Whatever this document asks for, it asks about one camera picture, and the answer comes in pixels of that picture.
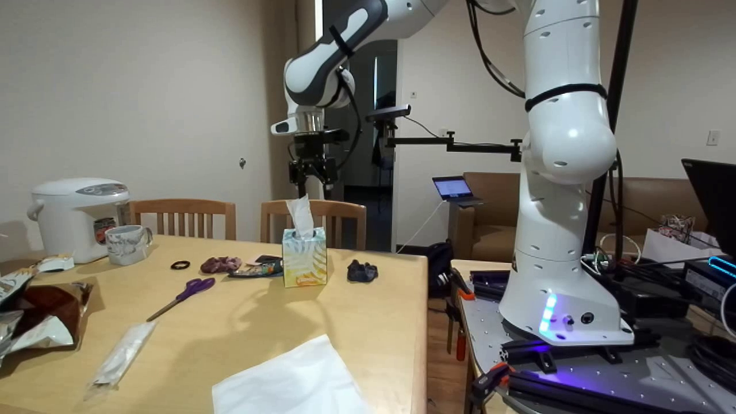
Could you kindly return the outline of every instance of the wooden chair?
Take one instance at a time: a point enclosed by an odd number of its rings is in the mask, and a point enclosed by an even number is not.
[[[345,200],[309,200],[309,212],[315,224],[327,232],[327,245],[346,245],[366,250],[366,204],[354,204]],[[289,209],[284,200],[268,200],[260,204],[260,242],[281,242],[283,227],[291,224]]]
[[[161,197],[161,200],[130,200],[128,221],[148,224],[156,234],[178,234],[213,238],[222,234],[233,238],[233,204],[220,200],[198,197]]]

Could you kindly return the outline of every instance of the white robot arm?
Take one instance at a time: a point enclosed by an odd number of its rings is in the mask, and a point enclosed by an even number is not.
[[[340,68],[373,39],[399,39],[428,22],[445,0],[362,0],[345,28],[284,64],[289,116],[276,135],[305,139],[324,129],[321,109],[345,104],[351,77]],[[478,0],[508,12],[513,0]],[[583,189],[616,156],[600,85],[598,0],[529,0],[526,112],[515,265],[498,311],[515,328],[559,346],[630,345],[616,298],[580,267],[585,227]]]

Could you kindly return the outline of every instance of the white wall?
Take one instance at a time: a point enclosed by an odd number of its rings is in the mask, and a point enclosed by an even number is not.
[[[601,0],[601,76],[606,77],[620,0]],[[638,2],[618,116],[626,174],[684,176],[680,156],[716,151],[736,159],[736,2]],[[519,16],[481,17],[483,39],[506,76],[524,85]],[[453,129],[465,142],[506,142],[524,135],[521,100],[483,70],[468,36],[465,2],[447,2],[428,28],[399,41],[397,104],[429,129]],[[401,121],[401,135],[424,135]],[[396,166],[393,238],[431,243],[445,236],[445,207],[431,174],[515,170],[496,153],[445,153],[442,146],[399,146]]]
[[[231,200],[239,236],[255,238],[291,7],[0,0],[0,259],[41,245],[31,189],[77,174],[122,179],[132,197]]]

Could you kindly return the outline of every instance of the rice cooker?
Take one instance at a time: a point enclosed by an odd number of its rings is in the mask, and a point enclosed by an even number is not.
[[[127,201],[122,182],[71,176],[39,184],[28,216],[39,223],[46,254],[91,262],[107,252],[105,229],[122,223]]]

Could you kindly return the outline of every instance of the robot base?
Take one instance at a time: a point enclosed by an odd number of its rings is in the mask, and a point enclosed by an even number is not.
[[[616,298],[581,269],[564,278],[511,270],[500,317],[551,346],[613,346],[631,345],[635,330]]]

